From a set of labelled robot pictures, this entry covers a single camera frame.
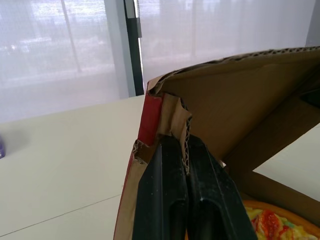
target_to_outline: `cardboard box lid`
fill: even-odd
[[[114,239],[131,239],[138,184],[161,135],[180,140],[187,172],[186,142],[193,134],[226,163],[242,196],[320,226],[320,202],[252,171],[320,122],[317,104],[303,100],[318,88],[320,47],[232,56],[149,81]]]
[[[192,114],[190,133],[233,173],[254,170],[320,122],[301,99],[320,87],[320,47],[237,55],[151,80],[148,94],[171,93]]]

